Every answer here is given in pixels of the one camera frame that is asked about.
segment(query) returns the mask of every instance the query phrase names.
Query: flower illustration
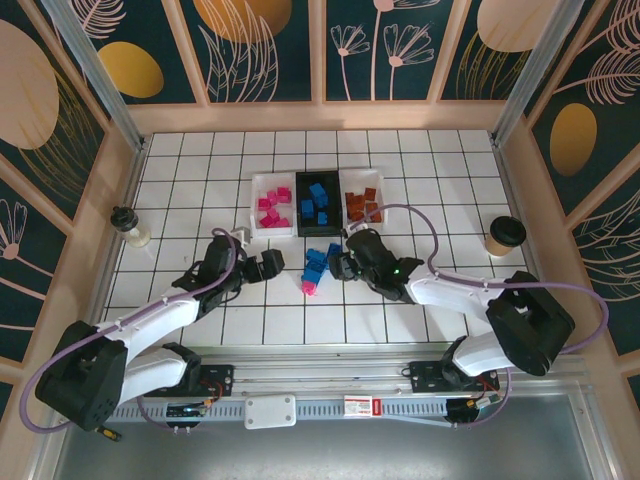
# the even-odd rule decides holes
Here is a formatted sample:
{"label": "flower illustration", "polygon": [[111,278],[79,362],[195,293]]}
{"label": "flower illustration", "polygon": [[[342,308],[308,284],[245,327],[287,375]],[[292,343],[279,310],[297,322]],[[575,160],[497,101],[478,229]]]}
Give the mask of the flower illustration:
{"label": "flower illustration", "polygon": [[[4,198],[0,199],[0,260],[17,260],[37,272],[53,277],[52,273],[49,273],[20,257],[20,242],[22,241],[24,230],[27,225],[27,214],[27,207],[22,205],[20,202],[16,202],[14,204],[13,212],[11,212],[9,203]],[[45,298],[41,293],[35,292],[22,285],[18,285],[6,278],[0,277],[0,284],[39,300],[44,300]],[[0,327],[9,328],[6,325],[0,325]]]}
{"label": "flower illustration", "polygon": [[14,260],[18,257],[26,224],[27,207],[16,202],[11,215],[7,201],[0,199],[0,258]]}
{"label": "flower illustration", "polygon": [[389,65],[391,65],[389,100],[393,100],[393,79],[396,68],[433,60],[434,50],[427,48],[430,43],[428,25],[422,28],[408,25],[400,36],[398,36],[397,24],[384,28],[384,46],[389,56]]}
{"label": "flower illustration", "polygon": [[349,93],[349,84],[347,82],[347,72],[344,67],[344,57],[349,55],[357,55],[358,53],[368,52],[371,49],[371,44],[365,42],[366,35],[362,31],[362,25],[357,27],[345,27],[342,31],[340,25],[331,27],[331,38],[333,44],[338,50],[340,55],[340,64],[342,66],[342,81],[344,82],[344,91],[347,94],[347,100],[351,101],[351,94]]}
{"label": "flower illustration", "polygon": [[376,7],[376,23],[373,27],[373,49],[371,52],[371,100],[376,99],[376,52],[378,51],[378,31],[380,30],[380,18],[384,12],[392,10],[408,10],[410,8],[432,7],[440,3],[440,0],[373,0]]}

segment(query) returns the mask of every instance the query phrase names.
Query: jar lid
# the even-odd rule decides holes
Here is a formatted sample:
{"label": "jar lid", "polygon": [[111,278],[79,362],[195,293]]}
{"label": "jar lid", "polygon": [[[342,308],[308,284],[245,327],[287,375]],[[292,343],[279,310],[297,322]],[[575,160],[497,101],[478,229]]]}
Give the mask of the jar lid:
{"label": "jar lid", "polygon": [[119,232],[128,232],[138,225],[138,215],[129,207],[113,207],[111,225]]}
{"label": "jar lid", "polygon": [[489,233],[505,247],[518,247],[527,238],[527,231],[520,220],[514,217],[498,217],[491,222]]}

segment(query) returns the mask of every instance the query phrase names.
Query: yellow oval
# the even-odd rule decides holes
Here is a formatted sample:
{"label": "yellow oval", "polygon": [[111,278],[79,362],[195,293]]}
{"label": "yellow oval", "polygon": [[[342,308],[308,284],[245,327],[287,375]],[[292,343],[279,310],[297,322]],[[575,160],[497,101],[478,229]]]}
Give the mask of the yellow oval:
{"label": "yellow oval", "polygon": [[538,43],[558,0],[482,0],[478,35],[498,52],[525,52]]}
{"label": "yellow oval", "polygon": [[26,33],[0,20],[0,138],[22,149],[41,147],[56,128],[59,107],[47,56]]}
{"label": "yellow oval", "polygon": [[289,23],[291,0],[193,0],[200,17],[217,35],[235,43],[255,42],[259,35],[251,34],[247,7],[256,20],[262,17],[275,37]]}
{"label": "yellow oval", "polygon": [[571,177],[587,163],[596,144],[598,123],[593,112],[580,103],[564,107],[551,129],[551,164],[560,175]]}
{"label": "yellow oval", "polygon": [[164,87],[160,65],[142,48],[129,42],[113,42],[98,52],[116,88],[132,97],[149,98]]}

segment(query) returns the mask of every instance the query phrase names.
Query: white tile floor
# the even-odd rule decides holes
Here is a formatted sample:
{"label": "white tile floor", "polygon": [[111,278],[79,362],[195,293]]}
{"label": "white tile floor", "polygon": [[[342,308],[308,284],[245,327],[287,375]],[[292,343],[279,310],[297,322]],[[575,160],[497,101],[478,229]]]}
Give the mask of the white tile floor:
{"label": "white tile floor", "polygon": [[[204,256],[215,226],[248,226],[251,175],[258,172],[376,168],[389,203],[407,203],[433,221],[436,264],[480,277],[526,269],[520,249],[492,258],[483,249],[493,218],[509,213],[484,131],[309,131],[156,134],[135,203],[151,228],[142,249],[121,254],[106,318],[157,298]],[[381,231],[396,256],[426,258],[433,238],[420,219],[389,212]],[[253,241],[249,255],[282,250],[285,271],[164,341],[186,346],[447,342],[488,326],[439,307],[389,302],[363,282],[327,272],[314,297],[300,290],[308,248],[326,251],[339,238]]]}

